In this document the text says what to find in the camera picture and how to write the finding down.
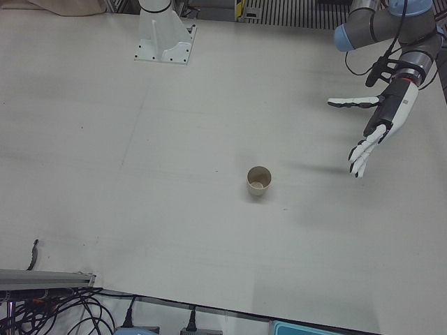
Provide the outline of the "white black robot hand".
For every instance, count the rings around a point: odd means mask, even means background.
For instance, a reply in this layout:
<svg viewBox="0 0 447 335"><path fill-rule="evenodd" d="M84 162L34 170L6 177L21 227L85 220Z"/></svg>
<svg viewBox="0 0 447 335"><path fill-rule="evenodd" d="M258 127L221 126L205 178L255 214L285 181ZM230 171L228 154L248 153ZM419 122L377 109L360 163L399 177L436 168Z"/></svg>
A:
<svg viewBox="0 0 447 335"><path fill-rule="evenodd" d="M375 109L362 134L362 139L349 153L349 173L363 177L372 152L392 137L406 122L418 97L418 86L406 78L393 80L378 96L329 98L333 107Z"/></svg>

